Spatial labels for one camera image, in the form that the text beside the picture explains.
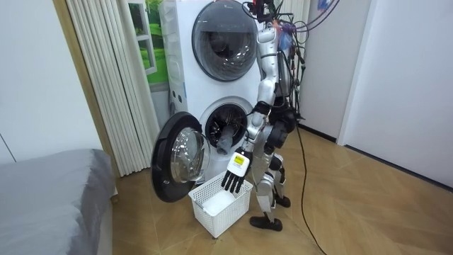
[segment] wooden floor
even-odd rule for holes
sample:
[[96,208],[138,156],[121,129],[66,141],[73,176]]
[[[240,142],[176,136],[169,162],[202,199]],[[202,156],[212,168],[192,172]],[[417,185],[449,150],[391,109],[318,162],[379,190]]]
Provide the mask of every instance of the wooden floor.
[[[302,132],[308,165],[307,221],[329,255],[453,254],[453,195],[344,147]],[[161,202],[149,171],[118,181],[113,211],[113,253],[320,254],[301,213],[304,169],[297,134],[280,150],[292,207],[277,207],[282,232],[253,228],[251,209],[218,239],[193,216],[189,198]]]

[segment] dryer drum window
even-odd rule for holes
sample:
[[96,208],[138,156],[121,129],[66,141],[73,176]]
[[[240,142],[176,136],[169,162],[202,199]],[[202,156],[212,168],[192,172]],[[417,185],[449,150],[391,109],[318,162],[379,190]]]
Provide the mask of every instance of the dryer drum window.
[[240,142],[247,131],[247,114],[238,105],[224,104],[215,109],[207,119],[205,134],[210,144],[217,148],[217,143],[225,127],[233,128],[233,145]]
[[256,59],[255,21],[237,1],[215,1],[198,15],[192,46],[202,70],[218,81],[234,81],[246,74]]

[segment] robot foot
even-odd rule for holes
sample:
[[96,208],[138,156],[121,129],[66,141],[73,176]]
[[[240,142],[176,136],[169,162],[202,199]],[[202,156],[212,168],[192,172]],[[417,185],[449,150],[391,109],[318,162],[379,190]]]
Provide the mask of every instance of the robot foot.
[[290,208],[291,207],[291,200],[287,197],[279,198],[278,195],[275,198],[275,202],[277,204],[283,206],[284,208]]
[[261,228],[264,230],[274,230],[274,231],[282,231],[283,224],[279,219],[275,219],[274,223],[271,223],[266,216],[263,217],[251,217],[250,218],[250,225]]

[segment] dryer door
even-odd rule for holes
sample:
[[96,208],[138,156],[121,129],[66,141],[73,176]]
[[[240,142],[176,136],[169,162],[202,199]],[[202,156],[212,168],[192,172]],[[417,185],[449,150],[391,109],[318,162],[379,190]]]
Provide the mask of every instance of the dryer door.
[[157,196],[168,203],[184,198],[203,177],[210,155],[197,118],[186,112],[173,115],[154,145],[151,181]]
[[217,81],[234,81],[256,59],[255,21],[237,1],[214,1],[198,15],[192,46],[201,69]]

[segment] bed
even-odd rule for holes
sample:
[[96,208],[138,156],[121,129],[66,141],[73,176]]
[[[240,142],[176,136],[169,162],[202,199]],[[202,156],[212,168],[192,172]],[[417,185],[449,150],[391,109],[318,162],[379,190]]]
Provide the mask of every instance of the bed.
[[96,149],[0,166],[0,254],[111,255],[115,179]]

